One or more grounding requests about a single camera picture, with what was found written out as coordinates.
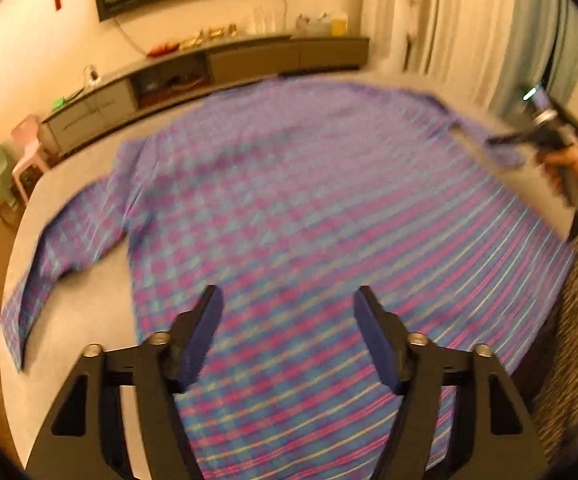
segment white table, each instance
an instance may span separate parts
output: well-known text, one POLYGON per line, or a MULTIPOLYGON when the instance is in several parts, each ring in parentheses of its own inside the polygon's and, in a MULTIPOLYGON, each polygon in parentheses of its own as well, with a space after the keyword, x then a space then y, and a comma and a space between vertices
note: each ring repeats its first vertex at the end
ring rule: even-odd
MULTIPOLYGON (((504 132, 505 126, 496 118, 460 102, 453 92, 418 76, 386 79, 371 73, 329 76, 335 79, 366 80, 379 86, 401 86, 432 91, 445 103, 465 113, 493 131, 504 132)), ((29 202, 6 274, 3 299, 6 301, 16 283, 29 266, 42 228, 70 197, 86 184, 109 173, 118 145, 124 139, 144 137, 157 131, 173 117, 186 113, 196 104, 175 108, 134 124, 107 137, 83 152, 72 156, 38 183, 29 202)), ((538 170, 527 166, 522 170, 502 171, 493 165, 469 142, 463 142, 492 173, 540 211, 565 237, 572 222, 572 213, 548 188, 538 170)), ((42 314, 35 323, 26 345, 24 369, 18 373, 0 334, 0 374, 8 417, 18 455, 26 464, 35 437, 71 367, 83 347, 100 343, 106 350, 136 345, 131 310, 131 280, 127 263, 127 242, 120 243, 94 267, 65 277, 55 287, 42 314)), ((125 433, 133 473, 150 479, 140 443, 133 392, 122 389, 125 408, 125 433)))

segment striped pattern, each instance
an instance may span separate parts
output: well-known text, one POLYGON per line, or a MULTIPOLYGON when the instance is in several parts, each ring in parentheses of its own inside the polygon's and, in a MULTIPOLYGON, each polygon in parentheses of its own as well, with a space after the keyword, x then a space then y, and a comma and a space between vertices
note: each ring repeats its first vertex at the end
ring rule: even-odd
POLYGON ((367 478, 399 399, 355 325, 358 286, 439 345, 487 341, 511 370, 572 259, 448 135, 456 120, 425 96, 310 79, 207 99, 125 144, 44 231, 3 311, 14 358, 58 277, 127 233, 138 340, 208 284, 226 295, 199 382, 177 399, 205 478, 367 478))

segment plastic chair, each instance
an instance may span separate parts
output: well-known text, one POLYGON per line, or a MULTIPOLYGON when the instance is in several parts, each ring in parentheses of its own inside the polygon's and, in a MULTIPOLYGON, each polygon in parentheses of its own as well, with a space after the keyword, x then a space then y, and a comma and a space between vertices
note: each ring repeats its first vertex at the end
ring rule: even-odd
POLYGON ((38 139, 38 119, 34 115, 29 115, 24 121, 16 126, 11 131, 11 137, 24 148, 22 158, 13 168, 13 179, 18 186, 20 196, 24 203, 29 202, 29 197, 26 195, 24 186, 20 182, 20 174, 29 166, 36 166, 42 173, 47 173, 51 170, 44 159, 40 156, 40 152, 44 149, 40 140, 38 139))
POLYGON ((11 191, 13 186, 12 171, 14 168, 14 160, 8 151, 4 149, 2 144, 0 144, 0 198, 5 200, 5 202, 15 209, 18 207, 18 201, 11 191))

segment bolt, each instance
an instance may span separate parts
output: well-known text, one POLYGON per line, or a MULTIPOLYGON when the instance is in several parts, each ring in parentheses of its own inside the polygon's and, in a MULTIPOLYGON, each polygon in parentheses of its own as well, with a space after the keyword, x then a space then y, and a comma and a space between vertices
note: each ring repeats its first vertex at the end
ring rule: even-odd
POLYGON ((480 357, 491 357, 493 355, 493 350, 488 345, 483 345, 483 344, 476 345, 476 347, 474 348, 474 351, 480 357))
POLYGON ((82 355, 85 357, 96 357, 102 353, 102 347, 100 345, 86 345, 82 351, 82 355))
POLYGON ((407 336, 407 341, 409 341, 412 345, 425 346, 429 342, 429 339, 427 339, 427 336, 424 334, 412 332, 407 336))
POLYGON ((156 332, 149 336, 149 344, 166 345, 171 339, 169 332, 156 332))

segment wall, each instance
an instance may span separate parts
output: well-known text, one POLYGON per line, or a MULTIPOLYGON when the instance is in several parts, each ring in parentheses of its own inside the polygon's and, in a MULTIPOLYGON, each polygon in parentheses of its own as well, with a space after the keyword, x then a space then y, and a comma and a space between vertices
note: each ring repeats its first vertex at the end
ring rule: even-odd
MULTIPOLYGON (((113 20, 100 23, 95 0, 0 0, 0 142, 27 114, 50 111, 57 97, 82 87, 83 69, 94 64, 102 74, 140 59, 113 20)), ((200 28, 239 24, 254 9, 282 14, 285 0, 164 0, 118 16, 122 28, 143 49, 200 28)), ((299 13, 321 10, 349 13, 359 30, 361 0, 287 0, 287 22, 299 13)), ((9 142, 7 145, 15 151, 9 142)))

